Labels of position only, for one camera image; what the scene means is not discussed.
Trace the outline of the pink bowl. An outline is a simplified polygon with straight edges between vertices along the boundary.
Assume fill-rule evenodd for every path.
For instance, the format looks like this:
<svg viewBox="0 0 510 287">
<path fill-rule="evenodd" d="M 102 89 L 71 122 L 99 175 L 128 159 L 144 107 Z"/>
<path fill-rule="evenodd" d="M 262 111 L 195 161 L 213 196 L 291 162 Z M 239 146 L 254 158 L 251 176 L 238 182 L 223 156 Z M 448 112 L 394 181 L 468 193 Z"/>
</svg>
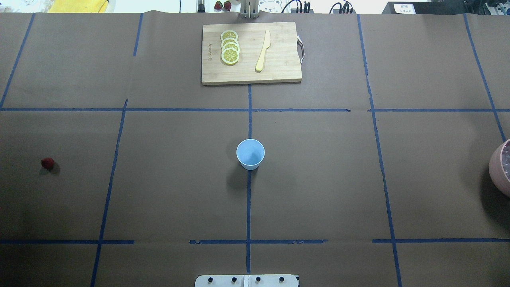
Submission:
<svg viewBox="0 0 510 287">
<path fill-rule="evenodd" d="M 506 142 L 502 143 L 495 149 L 495 151 L 492 153 L 492 156 L 490 157 L 489 161 L 489 174 L 490 178 L 492 180 L 492 183 L 494 183 L 495 187 L 507 196 L 510 197 L 510 181 L 507 180 L 506 176 L 504 175 L 504 171 L 502 168 L 501 163 L 501 153 L 504 145 L 510 140 L 507 140 Z"/>
</svg>

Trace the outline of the spare strawberry one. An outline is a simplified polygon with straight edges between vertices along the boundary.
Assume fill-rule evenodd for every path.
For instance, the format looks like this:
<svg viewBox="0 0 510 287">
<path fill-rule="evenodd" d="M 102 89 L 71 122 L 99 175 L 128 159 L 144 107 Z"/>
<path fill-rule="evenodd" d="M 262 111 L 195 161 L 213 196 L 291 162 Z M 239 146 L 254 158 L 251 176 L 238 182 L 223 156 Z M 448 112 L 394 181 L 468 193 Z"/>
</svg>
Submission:
<svg viewBox="0 0 510 287">
<path fill-rule="evenodd" d="M 224 10 L 224 2 L 217 0 L 214 5 L 214 10 L 217 12 L 223 11 Z"/>
</svg>

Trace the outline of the yellow cloth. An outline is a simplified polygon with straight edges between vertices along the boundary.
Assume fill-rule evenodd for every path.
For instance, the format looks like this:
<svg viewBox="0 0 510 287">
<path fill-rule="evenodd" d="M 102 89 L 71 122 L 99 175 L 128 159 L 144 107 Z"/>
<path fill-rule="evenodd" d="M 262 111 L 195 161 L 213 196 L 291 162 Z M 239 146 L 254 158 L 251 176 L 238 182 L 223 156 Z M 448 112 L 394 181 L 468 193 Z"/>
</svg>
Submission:
<svg viewBox="0 0 510 287">
<path fill-rule="evenodd" d="M 49 13 L 103 13 L 108 0 L 55 0 Z"/>
</svg>

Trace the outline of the yellow plastic knife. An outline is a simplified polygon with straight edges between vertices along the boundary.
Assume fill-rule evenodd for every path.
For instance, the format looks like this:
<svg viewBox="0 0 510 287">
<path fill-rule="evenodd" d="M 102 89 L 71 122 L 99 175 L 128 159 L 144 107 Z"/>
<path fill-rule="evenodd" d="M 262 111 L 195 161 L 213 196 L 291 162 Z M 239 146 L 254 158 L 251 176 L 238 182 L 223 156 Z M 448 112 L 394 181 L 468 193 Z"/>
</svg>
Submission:
<svg viewBox="0 0 510 287">
<path fill-rule="evenodd" d="M 262 45 L 262 48 L 261 48 L 260 56 L 257 59 L 257 63 L 255 65 L 255 71 L 257 73 L 261 73 L 263 68 L 264 68 L 266 52 L 269 49 L 270 44 L 271 44 L 271 34 L 270 34 L 269 29 L 267 29 L 265 31 L 265 36 L 264 36 L 264 40 L 263 40 L 263 45 Z"/>
</svg>

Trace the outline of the white pedestal column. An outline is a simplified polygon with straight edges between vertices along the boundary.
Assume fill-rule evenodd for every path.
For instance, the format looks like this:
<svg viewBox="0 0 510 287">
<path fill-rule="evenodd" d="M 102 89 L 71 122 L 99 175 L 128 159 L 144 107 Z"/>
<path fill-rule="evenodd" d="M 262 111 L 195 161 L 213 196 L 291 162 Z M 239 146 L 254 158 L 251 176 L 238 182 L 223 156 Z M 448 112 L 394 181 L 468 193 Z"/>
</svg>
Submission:
<svg viewBox="0 0 510 287">
<path fill-rule="evenodd" d="M 293 274 L 200 275 L 195 287 L 299 287 Z"/>
</svg>

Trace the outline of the lemon slice three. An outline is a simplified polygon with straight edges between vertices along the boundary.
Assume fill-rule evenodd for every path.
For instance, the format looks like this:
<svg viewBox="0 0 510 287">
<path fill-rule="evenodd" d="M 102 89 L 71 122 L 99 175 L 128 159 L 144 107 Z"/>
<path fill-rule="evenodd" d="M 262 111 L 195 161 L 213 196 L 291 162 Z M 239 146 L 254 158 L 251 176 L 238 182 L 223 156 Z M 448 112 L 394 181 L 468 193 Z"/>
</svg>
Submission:
<svg viewBox="0 0 510 287">
<path fill-rule="evenodd" d="M 225 45 L 223 48 L 222 48 L 222 51 L 226 51 L 228 49 L 234 49 L 235 51 L 239 52 L 240 51 L 240 47 L 236 46 L 235 44 L 229 44 L 229 45 Z"/>
</svg>

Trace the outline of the clear ice cubes pile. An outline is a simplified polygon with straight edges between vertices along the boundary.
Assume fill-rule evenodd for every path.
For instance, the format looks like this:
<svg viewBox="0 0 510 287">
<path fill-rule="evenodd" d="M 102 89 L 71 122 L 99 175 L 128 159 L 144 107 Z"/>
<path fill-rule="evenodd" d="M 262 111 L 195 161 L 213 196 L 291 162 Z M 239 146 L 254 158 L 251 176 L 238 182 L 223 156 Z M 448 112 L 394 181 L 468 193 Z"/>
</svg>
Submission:
<svg viewBox="0 0 510 287">
<path fill-rule="evenodd" d="M 510 181 L 510 142 L 505 143 L 501 153 L 501 163 L 504 175 Z"/>
</svg>

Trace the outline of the lemon slice two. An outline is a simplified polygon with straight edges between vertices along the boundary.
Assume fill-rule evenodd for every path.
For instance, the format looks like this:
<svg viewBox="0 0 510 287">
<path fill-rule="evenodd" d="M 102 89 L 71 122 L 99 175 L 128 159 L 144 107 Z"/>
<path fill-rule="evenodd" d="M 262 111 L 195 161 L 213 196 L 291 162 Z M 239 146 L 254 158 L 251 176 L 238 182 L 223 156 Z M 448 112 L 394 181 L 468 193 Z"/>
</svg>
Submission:
<svg viewBox="0 0 510 287">
<path fill-rule="evenodd" d="M 225 45 L 229 45 L 229 44 L 235 44 L 237 47 L 239 46 L 239 42 L 235 38 L 228 37 L 228 38 L 225 38 L 224 40 L 222 40 L 222 48 L 224 48 Z"/>
</svg>

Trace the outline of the red strawberry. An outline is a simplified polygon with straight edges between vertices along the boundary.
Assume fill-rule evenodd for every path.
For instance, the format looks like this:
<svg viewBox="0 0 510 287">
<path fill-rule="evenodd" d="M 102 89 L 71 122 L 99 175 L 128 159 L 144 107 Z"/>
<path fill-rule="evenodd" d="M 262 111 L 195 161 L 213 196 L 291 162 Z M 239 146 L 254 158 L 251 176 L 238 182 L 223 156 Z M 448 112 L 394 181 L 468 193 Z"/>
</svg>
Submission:
<svg viewBox="0 0 510 287">
<path fill-rule="evenodd" d="M 52 170 L 53 167 L 55 166 L 55 161 L 53 160 L 53 158 L 44 158 L 41 160 L 41 166 L 45 169 L 45 170 Z"/>
</svg>

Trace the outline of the wooden cutting board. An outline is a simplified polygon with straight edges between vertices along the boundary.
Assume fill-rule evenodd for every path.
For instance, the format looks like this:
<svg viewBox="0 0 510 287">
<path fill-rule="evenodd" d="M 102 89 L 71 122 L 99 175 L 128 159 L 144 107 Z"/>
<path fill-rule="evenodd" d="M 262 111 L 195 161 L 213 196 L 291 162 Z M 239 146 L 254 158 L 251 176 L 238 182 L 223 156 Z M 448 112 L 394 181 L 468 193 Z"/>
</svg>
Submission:
<svg viewBox="0 0 510 287">
<path fill-rule="evenodd" d="M 269 29 L 271 44 L 266 52 L 264 68 L 255 71 Z M 240 59 L 234 65 L 222 62 L 222 40 L 225 30 L 237 32 Z M 295 22 L 255 22 L 249 24 L 205 24 L 202 29 L 202 84 L 299 83 L 302 80 Z"/>
</svg>

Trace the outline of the light blue cup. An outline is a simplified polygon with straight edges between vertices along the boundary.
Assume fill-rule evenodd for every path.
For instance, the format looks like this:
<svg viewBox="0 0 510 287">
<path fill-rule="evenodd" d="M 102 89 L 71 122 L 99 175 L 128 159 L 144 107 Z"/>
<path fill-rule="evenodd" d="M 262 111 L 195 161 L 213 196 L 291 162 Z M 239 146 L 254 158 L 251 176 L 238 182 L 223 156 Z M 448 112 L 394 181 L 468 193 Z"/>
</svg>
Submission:
<svg viewBox="0 0 510 287">
<path fill-rule="evenodd" d="M 242 167 L 248 171 L 257 169 L 265 158 L 264 146 L 255 139 L 241 141 L 235 152 Z"/>
</svg>

